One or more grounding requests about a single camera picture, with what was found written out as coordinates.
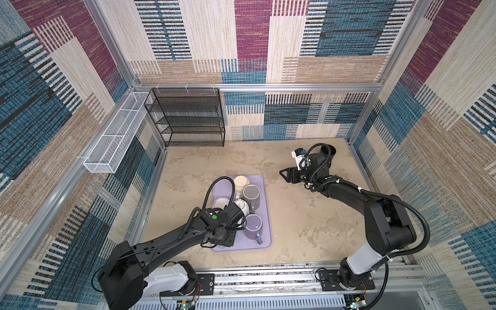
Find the black ceramic mug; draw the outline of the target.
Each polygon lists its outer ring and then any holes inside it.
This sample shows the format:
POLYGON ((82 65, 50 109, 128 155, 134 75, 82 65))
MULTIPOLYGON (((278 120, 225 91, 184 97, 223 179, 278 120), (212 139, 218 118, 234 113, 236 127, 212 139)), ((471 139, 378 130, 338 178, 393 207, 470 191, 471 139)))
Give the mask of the black ceramic mug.
POLYGON ((321 153, 324 154, 327 164, 331 165, 332 160, 337 153, 337 150, 332 145, 326 144, 325 146, 321 147, 321 153))

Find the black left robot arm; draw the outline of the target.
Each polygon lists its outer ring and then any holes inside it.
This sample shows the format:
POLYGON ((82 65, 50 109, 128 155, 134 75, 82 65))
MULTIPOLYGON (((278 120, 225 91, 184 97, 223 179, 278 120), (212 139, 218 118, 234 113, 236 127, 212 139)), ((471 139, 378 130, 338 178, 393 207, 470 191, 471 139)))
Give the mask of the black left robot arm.
POLYGON ((193 293, 198 276, 191 264, 165 264, 195 245, 223 242, 243 217, 234 203, 224 209, 196 207, 187 223, 173 231, 136 245, 118 244, 96 277, 109 309, 130 309, 148 294, 193 293))

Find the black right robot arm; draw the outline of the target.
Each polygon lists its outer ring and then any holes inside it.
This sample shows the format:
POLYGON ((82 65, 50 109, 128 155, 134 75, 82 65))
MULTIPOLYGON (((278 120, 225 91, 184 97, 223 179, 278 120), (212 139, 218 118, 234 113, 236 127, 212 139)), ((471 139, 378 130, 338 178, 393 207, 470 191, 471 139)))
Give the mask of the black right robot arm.
POLYGON ((389 255, 417 240, 406 206, 396 196, 370 192, 339 176, 330 175, 332 159, 337 151, 332 145, 318 143, 306 151, 291 152, 295 167, 280 171, 292 184, 338 200, 364 217, 365 243, 340 263, 337 279, 342 289, 355 289, 377 267, 389 260, 389 255))

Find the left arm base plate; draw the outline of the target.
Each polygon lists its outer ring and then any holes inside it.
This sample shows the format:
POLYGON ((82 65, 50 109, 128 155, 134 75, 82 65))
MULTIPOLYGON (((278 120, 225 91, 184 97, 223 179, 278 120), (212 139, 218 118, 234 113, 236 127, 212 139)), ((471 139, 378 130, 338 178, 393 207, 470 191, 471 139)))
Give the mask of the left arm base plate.
POLYGON ((179 291, 163 291, 160 293, 160 297, 211 296, 214 292, 214 285, 214 273, 200 273, 193 280, 188 280, 179 291))

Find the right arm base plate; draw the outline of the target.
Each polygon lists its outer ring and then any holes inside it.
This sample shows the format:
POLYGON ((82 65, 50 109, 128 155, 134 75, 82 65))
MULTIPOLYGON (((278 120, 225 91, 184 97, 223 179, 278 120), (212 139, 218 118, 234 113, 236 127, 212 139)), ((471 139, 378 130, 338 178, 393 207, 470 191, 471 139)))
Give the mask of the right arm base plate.
POLYGON ((347 285, 344 285, 339 277, 338 269, 319 269, 316 274, 316 279, 320 282, 323 291, 372 291, 376 289, 376 285, 372 276, 369 273, 356 276, 351 274, 351 280, 347 285))

